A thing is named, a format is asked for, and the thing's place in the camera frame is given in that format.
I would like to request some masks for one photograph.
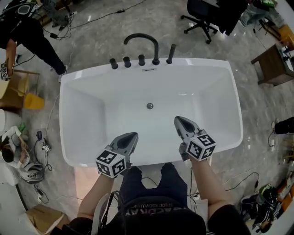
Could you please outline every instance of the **office chair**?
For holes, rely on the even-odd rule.
[[[196,19],[182,15],[181,19],[189,19],[196,23],[196,25],[184,30],[184,34],[187,34],[190,30],[201,27],[205,32],[208,39],[206,40],[207,44],[211,43],[211,37],[208,33],[210,29],[213,30],[213,33],[217,33],[217,29],[210,26],[210,23],[217,25],[217,18],[219,15],[219,7],[211,5],[202,0],[188,0],[187,10],[191,16],[194,16]]]

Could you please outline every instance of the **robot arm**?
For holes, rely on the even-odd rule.
[[[200,127],[188,118],[177,116],[174,119],[175,129],[182,139],[179,147],[183,161],[192,156],[197,161],[210,157],[215,149],[215,141]]]
[[[124,173],[131,167],[130,156],[135,151],[139,135],[136,132],[126,133],[116,137],[97,155],[98,172],[110,178]]]

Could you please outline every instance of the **white bathtub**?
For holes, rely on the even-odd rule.
[[[143,67],[132,61],[130,68],[118,63],[116,70],[102,65],[63,76],[60,134],[69,165],[95,167],[97,153],[127,132],[139,134],[134,165],[179,161],[175,116],[205,129],[216,141],[215,152],[241,143],[242,116],[229,62],[160,60],[158,66],[148,59]]]

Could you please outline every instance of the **marble floor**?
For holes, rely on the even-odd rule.
[[[75,15],[72,26],[95,19],[107,13],[125,9],[138,3],[138,0],[85,0],[76,6],[71,6]],[[268,136],[271,133],[271,122],[278,118],[287,119],[294,115],[293,98],[294,83],[287,82],[277,87],[257,85],[261,77],[260,67],[251,65],[250,61],[275,43],[270,35],[263,30],[253,33],[253,26],[243,28],[239,23],[230,36],[217,33],[212,37],[212,43],[207,45],[201,29],[189,34],[183,30],[191,24],[188,20],[180,20],[181,14],[188,14],[186,0],[146,0],[142,4],[127,10],[122,14],[112,14],[101,20],[72,29],[71,38],[61,41],[46,37],[52,43],[57,54],[69,65],[68,72],[77,71],[93,66],[107,64],[110,58],[121,61],[124,56],[137,59],[144,53],[146,58],[153,57],[153,45],[146,40],[136,39],[128,45],[123,45],[124,38],[132,33],[146,33],[152,35],[159,42],[159,57],[167,57],[170,45],[177,45],[175,56],[210,58],[229,61],[236,80],[243,118],[244,137],[237,148],[216,153],[212,158],[212,168],[229,189],[251,172],[260,175],[259,186],[266,183],[279,184],[286,173],[286,168],[279,164],[286,145],[285,136],[275,137],[277,146],[274,152],[268,146]],[[46,27],[51,32],[51,25]],[[20,62],[29,59],[32,53],[21,46],[18,53],[23,55]],[[20,67],[41,73],[37,84],[37,93],[45,99],[45,107],[40,111],[23,110],[23,120],[27,125],[30,143],[36,141],[36,133],[43,134],[48,123],[49,113],[59,94],[60,84],[55,72],[50,66],[36,56]],[[62,156],[59,133],[59,100],[54,108],[47,139],[52,146],[49,163],[53,171],[47,171],[45,180],[40,188],[47,194],[50,202],[47,206],[65,212],[71,219],[76,216],[81,199],[90,190],[98,177],[95,168],[73,168],[67,165]],[[36,146],[37,156],[44,160],[41,143]],[[175,162],[181,177],[190,186],[190,165],[187,162]],[[143,175],[160,181],[161,165],[143,166]],[[253,193],[255,174],[230,191],[237,203],[241,197]],[[115,180],[113,189],[119,189],[122,178]],[[154,183],[144,180],[147,187],[154,187]],[[33,186],[21,182],[19,184],[24,200],[28,207],[38,204],[37,194]],[[192,191],[196,190],[195,180],[192,181]]]

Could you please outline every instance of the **black faucet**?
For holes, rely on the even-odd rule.
[[[152,60],[152,64],[158,65],[159,64],[158,42],[156,41],[156,39],[148,34],[131,34],[125,38],[124,44],[127,45],[128,42],[133,38],[144,38],[144,39],[148,39],[153,42],[153,44],[154,44],[154,59]]]

